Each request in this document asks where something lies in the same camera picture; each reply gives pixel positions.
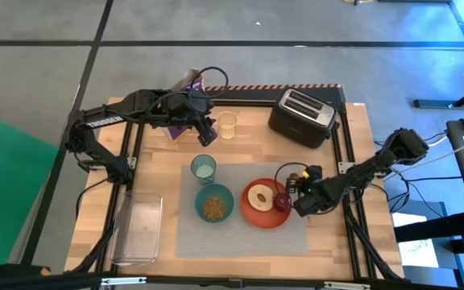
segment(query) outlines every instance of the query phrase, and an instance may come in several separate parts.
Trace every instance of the teal bowl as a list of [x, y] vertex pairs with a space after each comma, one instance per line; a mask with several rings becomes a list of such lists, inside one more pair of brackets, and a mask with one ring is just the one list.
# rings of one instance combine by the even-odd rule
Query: teal bowl
[[[223, 218], [211, 221], [204, 215], [203, 205], [211, 197], [217, 197], [225, 204], [225, 214], [223, 215]], [[206, 222], [223, 222], [230, 216], [232, 211], [234, 211], [234, 196], [224, 185], [208, 184], [198, 192], [197, 198], [194, 201], [194, 206], [202, 220]]]

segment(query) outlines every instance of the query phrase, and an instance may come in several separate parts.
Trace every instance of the yellow and black tape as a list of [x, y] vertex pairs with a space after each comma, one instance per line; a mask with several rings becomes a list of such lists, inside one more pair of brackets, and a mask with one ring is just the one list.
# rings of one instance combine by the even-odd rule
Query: yellow and black tape
[[[229, 85], [227, 90], [252, 90], [252, 89], [321, 89], [321, 88], [341, 88], [339, 84], [296, 84], [296, 85]], [[208, 86], [205, 91], [223, 90], [223, 86]]]

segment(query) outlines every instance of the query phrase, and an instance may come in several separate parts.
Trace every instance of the small glass cup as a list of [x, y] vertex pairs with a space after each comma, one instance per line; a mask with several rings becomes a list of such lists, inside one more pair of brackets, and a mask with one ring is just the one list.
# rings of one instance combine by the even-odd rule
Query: small glass cup
[[217, 134], [223, 139], [232, 139], [235, 136], [237, 122], [232, 112], [223, 112], [217, 117]]
[[203, 185], [214, 182], [216, 161], [210, 155], [198, 155], [191, 162], [191, 172]]

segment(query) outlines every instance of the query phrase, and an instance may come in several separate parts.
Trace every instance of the gray placemat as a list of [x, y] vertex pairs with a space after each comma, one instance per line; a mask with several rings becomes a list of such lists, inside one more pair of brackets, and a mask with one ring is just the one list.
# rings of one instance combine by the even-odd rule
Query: gray placemat
[[[183, 166], [180, 182], [180, 215], [176, 239], [176, 256], [180, 258], [238, 257], [260, 255], [302, 255], [308, 252], [305, 225], [307, 220], [292, 210], [289, 219], [275, 229], [252, 226], [241, 214], [239, 202], [244, 188], [253, 180], [273, 178], [282, 164], [218, 164], [215, 182], [225, 185], [234, 195], [234, 212], [223, 222], [201, 220], [194, 199], [202, 185], [189, 166]], [[303, 168], [283, 168], [277, 180], [282, 184], [290, 172]]]

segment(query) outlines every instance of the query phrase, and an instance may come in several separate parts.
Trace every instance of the purple package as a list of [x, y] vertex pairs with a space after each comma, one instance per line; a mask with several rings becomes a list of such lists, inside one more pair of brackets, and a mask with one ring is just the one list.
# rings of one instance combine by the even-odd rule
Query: purple package
[[[185, 88], [189, 88], [190, 87], [190, 83], [187, 84], [185, 86]], [[196, 89], [196, 90], [203, 90], [204, 89], [204, 86], [203, 86], [203, 78], [202, 77], [198, 77], [196, 80], [194, 80], [193, 82], [193, 89]], [[188, 127], [186, 126], [170, 126], [170, 127], [167, 127], [167, 128], [164, 128], [164, 132], [165, 134], [173, 141], [175, 141], [175, 143], [178, 141], [179, 138], [181, 138], [183, 135], [189, 133], [191, 131], [191, 129], [189, 129]]]

